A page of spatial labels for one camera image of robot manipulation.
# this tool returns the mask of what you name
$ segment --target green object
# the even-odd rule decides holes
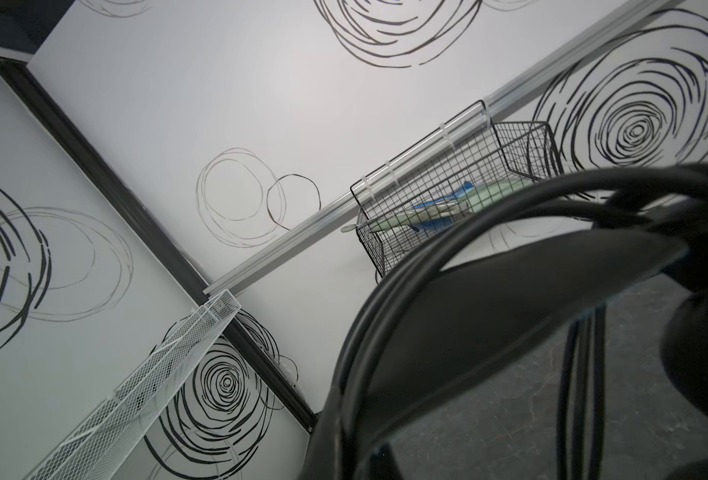
[[[377,222],[370,224],[370,230],[373,232],[382,232],[396,228],[397,226],[420,225],[423,222],[428,222],[429,220],[450,217],[460,213],[461,205],[458,203],[432,205],[421,210],[416,210],[415,212],[410,212],[409,214],[387,216],[382,220],[378,220]]]
[[[527,187],[531,183],[530,180],[525,180],[524,178],[499,180],[469,190],[465,195],[459,197],[458,200],[461,201],[461,204],[464,206],[464,211],[476,214],[484,208],[493,205],[501,198]]]
[[[532,182],[524,178],[499,180],[491,184],[469,188],[462,194],[454,194],[455,199],[452,202],[422,206],[407,214],[397,214],[380,220],[371,220],[368,225],[373,232],[383,232],[399,226],[418,226],[440,218],[457,220],[463,214],[476,214],[484,208],[493,205],[501,198],[530,184]],[[356,227],[356,225],[346,225],[341,228],[341,232],[348,232]]]

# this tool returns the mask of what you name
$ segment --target white wire basket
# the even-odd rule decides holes
[[[227,290],[200,306],[26,480],[108,480],[241,306]]]

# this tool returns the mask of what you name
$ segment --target white wall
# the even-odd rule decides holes
[[[438,5],[443,22],[456,8],[469,14],[406,55],[415,64],[437,53],[433,45],[448,47],[410,68],[379,68],[371,55],[347,52],[320,14],[337,4],[329,0],[145,0],[132,10],[111,3],[75,2],[30,69],[214,280],[284,232],[267,206],[280,217],[284,205],[279,223],[291,228],[625,0],[541,0],[510,12],[431,0],[370,12],[393,22],[423,19]],[[442,32],[432,22],[400,42],[409,50]],[[202,195],[200,174],[216,160],[225,161],[213,165]],[[280,183],[284,201],[278,188],[268,197],[287,174],[313,180],[319,196],[291,177]]]
[[[193,303],[0,78],[4,215],[0,229],[16,251],[8,260],[0,241],[0,286],[10,267],[0,295],[0,480],[18,480]],[[46,289],[42,259],[51,267]]]

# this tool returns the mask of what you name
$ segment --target wall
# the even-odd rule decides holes
[[[301,372],[271,332],[244,311],[234,321],[296,386]],[[309,434],[221,336],[114,478],[294,478],[308,440]]]
[[[291,227],[617,4],[540,0],[505,12],[496,8],[511,3],[482,5],[455,43],[426,64],[411,58],[409,68],[379,68],[405,65],[375,66],[393,57],[347,52],[356,42],[345,36],[331,42],[316,9],[324,11],[323,2],[146,0],[121,12],[99,5],[106,3],[73,5],[32,69],[212,279],[282,233],[267,223],[269,211],[284,211],[288,221],[279,223]],[[568,171],[708,161],[708,20],[698,16],[708,18],[708,2],[682,7],[695,14],[656,15],[651,28],[545,85],[511,119],[548,121]],[[276,190],[282,181],[284,200]],[[240,186],[248,184],[255,189]],[[466,254],[581,227],[554,219],[509,224]],[[336,232],[239,297],[295,361],[314,409],[374,286],[355,235]],[[161,424],[155,428],[152,436],[163,435]],[[260,445],[281,446],[278,438],[270,433]],[[124,475],[175,478],[155,461],[138,447]],[[267,464],[251,461],[240,473],[248,478],[246,468]]]
[[[624,3],[81,0],[30,68],[214,280]]]
[[[0,480],[31,471],[192,306],[0,78]]]

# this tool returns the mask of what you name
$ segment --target black cable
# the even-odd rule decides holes
[[[598,480],[604,447],[604,333],[605,313],[602,305],[594,311],[594,431],[591,436],[588,480]]]
[[[354,362],[354,357],[359,350],[359,345],[369,328],[373,317],[380,309],[383,301],[393,289],[397,280],[402,273],[410,267],[412,262],[422,256],[432,245],[436,244],[447,231],[443,231],[425,243],[418,245],[412,252],[406,255],[394,268],[389,270],[385,276],[381,278],[377,287],[370,292],[367,300],[359,309],[359,313],[354,318],[349,332],[343,341],[341,352],[338,355],[338,361],[335,364],[335,370],[332,377],[332,384],[337,385],[341,391],[345,389],[346,381],[349,378],[349,370]]]
[[[578,358],[575,366],[575,407],[573,409],[573,451],[570,468],[573,480],[580,480],[584,475],[584,429],[589,377],[590,333],[591,319],[579,320]]]
[[[708,175],[708,164],[681,165],[678,168]],[[660,191],[655,188],[635,191],[621,190],[613,194],[608,201],[605,202],[605,205],[618,207],[623,210],[636,211],[665,195],[666,192],[660,193]]]
[[[573,375],[575,342],[578,338],[578,321],[573,322],[564,342],[562,375],[559,381],[557,404],[557,478],[568,480],[568,403],[570,402],[570,378]]]
[[[708,200],[708,175],[683,168],[625,168],[591,170],[538,182],[512,193],[479,214],[445,230],[442,242],[437,242],[420,262],[405,268],[381,308],[365,332],[348,378],[346,394],[341,404],[341,422],[350,436],[359,409],[377,366],[378,358],[401,314],[417,292],[464,246],[493,226],[509,221],[518,212],[541,202],[584,191],[618,190],[619,188],[656,189],[674,194]]]
[[[621,228],[650,222],[646,216],[631,214],[614,206],[594,204],[584,200],[551,200],[523,210],[512,220],[522,220],[534,216],[573,216],[581,220],[602,224],[606,228]]]

